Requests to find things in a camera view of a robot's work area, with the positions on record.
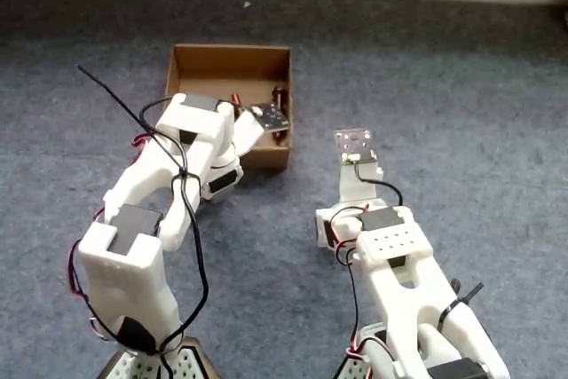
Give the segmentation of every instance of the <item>white plastic part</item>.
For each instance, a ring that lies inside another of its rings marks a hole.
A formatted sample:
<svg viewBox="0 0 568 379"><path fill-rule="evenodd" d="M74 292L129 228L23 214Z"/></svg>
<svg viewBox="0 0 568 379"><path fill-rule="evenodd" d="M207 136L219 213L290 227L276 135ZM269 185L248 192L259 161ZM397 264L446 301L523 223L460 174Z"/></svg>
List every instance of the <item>white plastic part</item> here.
<svg viewBox="0 0 568 379"><path fill-rule="evenodd" d="M363 232L357 239L363 274L387 325L387 344L405 375L429 378L416 348L418 325L435 327L441 312L456 298L434 259L433 249L414 222ZM406 257L406 277L414 288L402 286L389 265L393 257ZM442 334L463 357L483 364L493 379L509 379L509 371L473 311L458 304L446 317Z"/></svg>
<svg viewBox="0 0 568 379"><path fill-rule="evenodd" d="M365 379L369 365L363 361L347 359L337 379Z"/></svg>
<svg viewBox="0 0 568 379"><path fill-rule="evenodd" d="M383 178L377 162L361 163L359 174L362 178ZM377 198L373 184L357 179L353 165L341 166L339 193L338 204L316 210L321 247L335 246L329 244L324 224L340 209L358 206L375 210L385 206ZM360 213L357 209L338 213L333 223L339 241L357 238L353 259L361 264L377 311L387 326L387 346L395 360L385 360L387 354L378 343L369 342L363 350L373 365L375 377L429 379L428 367L468 357L483 366L492 379L509 379L502 358L466 304L456 305L446 316L441 333L437 331L440 314L457 296L411 210L394 209L404 224L361 232L360 225L351 220ZM392 268L389 259L401 257L405 257L404 266ZM403 286L409 281L412 286ZM422 354L417 342L423 344Z"/></svg>
<svg viewBox="0 0 568 379"><path fill-rule="evenodd" d="M418 342L426 368L449 363L462 357L460 352L431 324L418 325Z"/></svg>
<svg viewBox="0 0 568 379"><path fill-rule="evenodd" d="M162 244L141 233L128 254L120 255L107 250L116 232L115 226L94 222L79 244L91 305L113 333L129 317L160 344L180 324L178 304L166 282ZM105 329L100 332L110 337ZM170 348L177 345L173 340Z"/></svg>
<svg viewBox="0 0 568 379"><path fill-rule="evenodd" d="M362 178L383 179L383 169L378 162L367 162L359 165L359 175ZM376 188L358 180L355 166L342 164L339 177L339 202L353 204L362 200L376 199Z"/></svg>
<svg viewBox="0 0 568 379"><path fill-rule="evenodd" d="M193 351L182 349L176 358L169 360L175 379L204 379L205 372ZM106 376L106 379L155 379L158 369L161 367L160 359L147 357L142 354L131 355L125 352L116 362L114 368ZM167 379L167 371L162 367L162 378Z"/></svg>
<svg viewBox="0 0 568 379"><path fill-rule="evenodd" d="M255 116L245 110L234 124L233 143L238 157L248 153L264 134L264 128Z"/></svg>

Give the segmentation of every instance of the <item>red wire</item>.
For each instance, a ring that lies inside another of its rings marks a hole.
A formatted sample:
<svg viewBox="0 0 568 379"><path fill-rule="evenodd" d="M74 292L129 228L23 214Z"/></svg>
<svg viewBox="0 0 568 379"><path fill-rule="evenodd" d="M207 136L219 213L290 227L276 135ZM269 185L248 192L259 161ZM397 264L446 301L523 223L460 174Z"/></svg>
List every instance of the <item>red wire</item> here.
<svg viewBox="0 0 568 379"><path fill-rule="evenodd" d="M79 245L79 242L81 242L81 239L77 240L75 243L73 243L73 246L71 246L71 249L69 250L69 253L67 255L67 279L69 282L69 289L71 290L71 293L75 296L79 296L82 299L84 299L85 297L87 297L77 286L76 280L75 280L75 271L73 268L73 261L74 261L74 257L75 257L75 249L77 248L77 246Z"/></svg>
<svg viewBox="0 0 568 379"><path fill-rule="evenodd" d="M144 150L144 147L146 146L146 143L148 142L148 138L150 138L149 133L141 133L140 135L137 135L136 137L134 137L134 139L132 140L131 144L132 144L132 146L135 146L135 147L138 148L138 153L136 154L134 159L132 159L132 162L130 162L130 166L133 165L134 163L136 163L136 160L138 160L138 158L142 154L142 151Z"/></svg>

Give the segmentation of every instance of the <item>electrical cable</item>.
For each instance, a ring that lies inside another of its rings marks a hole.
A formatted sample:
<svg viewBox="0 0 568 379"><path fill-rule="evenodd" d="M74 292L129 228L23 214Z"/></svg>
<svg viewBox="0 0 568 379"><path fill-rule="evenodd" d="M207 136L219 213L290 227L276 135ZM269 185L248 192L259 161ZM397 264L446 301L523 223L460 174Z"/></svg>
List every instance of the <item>electrical cable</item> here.
<svg viewBox="0 0 568 379"><path fill-rule="evenodd" d="M173 192L174 182L177 179L180 179L180 181L181 181L181 185L180 185L181 196L182 196L182 200L185 204L185 208L187 209L187 212L189 213L189 217L191 219L191 226L192 226L192 229L193 229L193 240L194 240L194 244L195 244L195 255L197 257L197 265L198 265L198 270L199 270L199 274L200 274L200 278L201 278L202 291L201 291L200 301L195 306L192 313L181 324L181 326L179 326L179 328L177 328L173 333L171 333L168 337L166 337L163 340L163 342L161 343L160 347L158 348L158 351L160 353L160 360L161 360L162 364L164 365L164 368L167 370L169 377L171 378L171 377L173 377L173 371L171 370L171 367L170 367L170 365L168 364L168 361L165 358L164 351L165 351L166 347L168 346L168 344L171 341L173 341L177 336L182 335L184 333L184 331L191 325L191 323L199 315L201 309L206 304L208 296L209 296L209 282L207 280L207 274L205 272L205 264L204 264L204 261L203 261L203 252L202 252L202 247L201 247L201 234L200 234L200 231L199 231L199 226L197 225L197 218L195 217L195 212L193 211L191 203L189 202L189 200L187 200L187 194L185 192L187 177L191 176L192 178L197 178L198 180L199 180L199 177L196 176L196 175L193 175L193 174L189 174L189 172L187 171L187 156L185 154L185 150L182 147L181 143L179 141L175 140L174 138L170 137L169 135L167 135L163 132L160 132L154 126L149 124L146 120L146 111L148 111L152 107L155 107L159 104L162 104L162 103L170 101L170 100L171 100L171 97L168 97L168 98L164 98L164 99L158 99L154 102L151 102L150 104L147 104L146 106L142 107L142 109L140 110L140 113L138 114L138 118L152 132L155 132L156 134L161 135L161 136L165 137L166 139L170 140L176 146L177 150L181 154L183 169L180 169L180 173L177 174L175 177L173 177L171 179L170 185L171 185L171 189L172 189L172 192Z"/></svg>
<svg viewBox="0 0 568 379"><path fill-rule="evenodd" d="M340 241L339 238L337 237L337 234L335 233L335 229L334 229L334 219L337 217L337 215L341 212L344 212L348 209L356 209L356 210L360 210L361 212L366 212L369 209L369 205L367 204L364 208L361 208L360 206L346 206L344 208L339 209L336 213L334 213L332 215L332 217L329 219L329 227L331 228L331 233L332 233L332 237L336 243L335 246L335 260L342 266L347 266L346 263L344 263L341 258L339 257L339 252L340 250L343 248L343 246L345 246L347 243L353 243L355 241L357 241L357 238L354 239L348 239L348 240L342 240Z"/></svg>
<svg viewBox="0 0 568 379"><path fill-rule="evenodd" d="M379 179L371 179L371 178L362 178L359 174L359 164L355 163L355 175L357 176L357 179L361 182L367 182L368 184L377 184L378 186L387 186L389 187L392 191L394 191L397 196L398 196L398 205L399 206L404 206L403 203L403 198L402 198L402 193L400 192L400 190L394 186L393 184L386 182L386 181L381 181Z"/></svg>
<svg viewBox="0 0 568 379"><path fill-rule="evenodd" d="M344 208L340 208L336 213L334 213L331 216L331 218L329 219L329 224L333 225L335 217L337 215L339 215L341 212L345 212L346 210L349 210L349 209L356 209L356 210L360 210L361 212L364 212L365 209L368 209L368 208L361 208L360 206L345 206ZM339 239L335 235L335 232L333 232L333 239L335 240L336 243L339 243Z"/></svg>
<svg viewBox="0 0 568 379"><path fill-rule="evenodd" d="M353 270L351 269L351 262L349 262L349 255L355 251L355 249L349 249L345 253L345 266L349 271L349 278L351 280L351 289L353 290L353 303L355 304L355 324L353 325L353 330L351 331L350 348L356 345L357 340L357 330L359 329L359 302L357 300L357 290L355 289L355 278L353 277Z"/></svg>
<svg viewBox="0 0 568 379"><path fill-rule="evenodd" d="M164 148L164 146L160 143L160 141L155 137L155 135L150 131L150 128L148 128L147 126L145 126L137 117L136 115L132 112L132 110L129 109L129 107L124 104L124 101L122 101L120 98L118 98L118 96L102 81L100 81L97 77L95 77L93 74L91 74L89 71L87 71L82 65L77 64L77 68L79 69L79 71L81 71L84 75L86 75L87 77L89 77L93 82L95 82L96 84L98 84L100 87L102 87L111 97L112 99L114 99L121 107L124 111L126 111L126 113L128 113L128 115L137 123L140 125L140 127L142 129L144 129L146 132L148 132L149 136L156 141L156 144L158 144L158 146L160 146L160 148L163 150L163 152L165 154L167 154L170 159L181 169L181 165L178 163L178 161L174 158L174 156L168 151L166 150L166 148Z"/></svg>

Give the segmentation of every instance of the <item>black cable tie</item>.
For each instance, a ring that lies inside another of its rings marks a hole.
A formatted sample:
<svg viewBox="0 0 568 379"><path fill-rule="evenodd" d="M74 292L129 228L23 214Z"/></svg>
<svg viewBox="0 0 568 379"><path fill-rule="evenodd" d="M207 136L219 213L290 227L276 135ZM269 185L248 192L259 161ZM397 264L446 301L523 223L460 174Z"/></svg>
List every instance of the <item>black cable tie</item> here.
<svg viewBox="0 0 568 379"><path fill-rule="evenodd" d="M484 286L483 283L481 282L478 283L466 296L456 297L452 301L452 303L449 304L448 307L442 311L442 313L440 314L440 318L438 320L438 332L442 331L442 327L444 326L444 321L446 321L446 317L449 315L452 309L455 308L458 304L469 305L469 301L473 298L473 296L479 293L479 290L481 290L483 286Z"/></svg>

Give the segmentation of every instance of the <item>black wire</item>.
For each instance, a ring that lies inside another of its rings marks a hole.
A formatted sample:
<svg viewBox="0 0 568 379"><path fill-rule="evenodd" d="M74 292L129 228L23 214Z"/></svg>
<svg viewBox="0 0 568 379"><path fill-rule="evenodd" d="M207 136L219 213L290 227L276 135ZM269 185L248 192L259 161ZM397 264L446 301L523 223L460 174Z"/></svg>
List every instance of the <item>black wire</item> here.
<svg viewBox="0 0 568 379"><path fill-rule="evenodd" d="M126 111L126 113L128 113L128 115L134 119L134 121L140 125L140 127L142 127L142 129L144 129L146 132L148 132L150 134L150 137L156 141L156 144L158 144L158 146L164 151L165 154L168 155L168 157L179 167L181 168L181 165L178 163L178 161L174 158L173 155L171 155L171 153L166 150L166 148L160 143L160 141L156 138L156 136L154 135L155 132L151 132L151 127L148 126L147 122L144 123L141 120L139 120L136 115L132 112L132 110L129 109L129 107L124 103L124 101L122 101L120 98L118 98L118 96L103 82L101 82L97 77L95 77L94 75L92 75L89 71L87 71L85 68L83 68L82 65L77 64L77 68L79 69L79 71L81 71L84 75L86 75L87 77L89 77L93 82L95 82L96 84L98 84L99 86L101 86L106 92L108 92L108 94L112 97L112 99L114 99L121 107L124 111Z"/></svg>
<svg viewBox="0 0 568 379"><path fill-rule="evenodd" d="M399 206L403 206L403 198L402 198L402 193L400 192L400 190L394 186L391 183L388 183L386 181L381 181L379 179L371 179L371 178L362 178L359 174L359 164L355 163L355 175L357 176L357 179L361 182L367 182L368 184L377 184L378 186L387 186L389 187L391 190L393 190L397 196L398 196L398 205Z"/></svg>
<svg viewBox="0 0 568 379"><path fill-rule="evenodd" d="M353 325L353 331L351 332L351 342L353 337L357 334L357 330L359 329L359 303L357 301L357 290L355 289L355 278L353 277L353 270L351 269L351 263L349 262L349 255L355 249L347 250L345 254L345 266L347 266L347 270L349 271L349 278L351 279L351 288L353 290L353 303L355 303L355 324Z"/></svg>
<svg viewBox="0 0 568 379"><path fill-rule="evenodd" d="M329 224L332 225L334 222L335 217L340 214L343 211L349 210L349 209L357 209L360 210L362 212L365 211L365 208L361 208L360 206L345 206L344 208L340 208L336 213L333 214L333 216L329 219Z"/></svg>
<svg viewBox="0 0 568 379"><path fill-rule="evenodd" d="M170 185L171 185L171 188L172 188L172 191L173 191L174 182L177 179L181 180L181 196L182 196L182 200L184 201L185 208L187 209L187 212L189 213L189 217L191 219L191 226L192 226L192 230L193 230L193 240L195 242L195 255L197 257L197 266L198 266L198 270L199 270L199 274L200 274L200 278L201 278L202 291L201 291L200 301L195 306L192 313L181 324L181 326L179 326L179 328L177 328L168 337L166 337L163 340L163 342L160 344L160 347L158 349L159 353L160 353L160 361L164 365L164 368L168 371L168 376L170 378L172 378L173 377L173 371L171 370L171 367L168 364L168 361L166 360L164 351L171 341L173 341L177 336L182 335L184 333L184 331L197 318L197 316L199 315L203 306L205 306L205 304L207 303L207 299L208 299L208 296L209 296L209 282L207 280L207 274L205 272L205 263L204 263L204 260L203 260L203 251L202 251L202 246L201 246L201 234L200 234L200 231L199 231L199 226L197 225L197 218L195 217L195 212L193 211L191 203L189 202L189 200L187 200L187 194L185 193L187 177L191 176L192 178L195 178L197 176L189 174L188 171L187 171L187 156L185 154L185 150L182 147L181 143L179 141L175 140L174 138L170 137L169 135L167 135L163 132L160 132L154 126L149 124L146 120L146 111L148 111L148 109L155 107L159 104L162 104L164 102L170 101L170 100L171 100L171 97L168 97L168 98L164 98L164 99L158 99L154 102L151 102L150 104L147 104L146 106L142 107L142 109L140 110L138 118L140 119L140 121L145 126L148 126L148 128L151 129L153 132L157 133L158 135L162 135L163 137L165 137L165 138L169 139L171 142L173 142L174 145L177 147L177 149L179 150L179 152L181 154L183 168L180 169L179 174L177 174L175 177L173 177L171 179Z"/></svg>

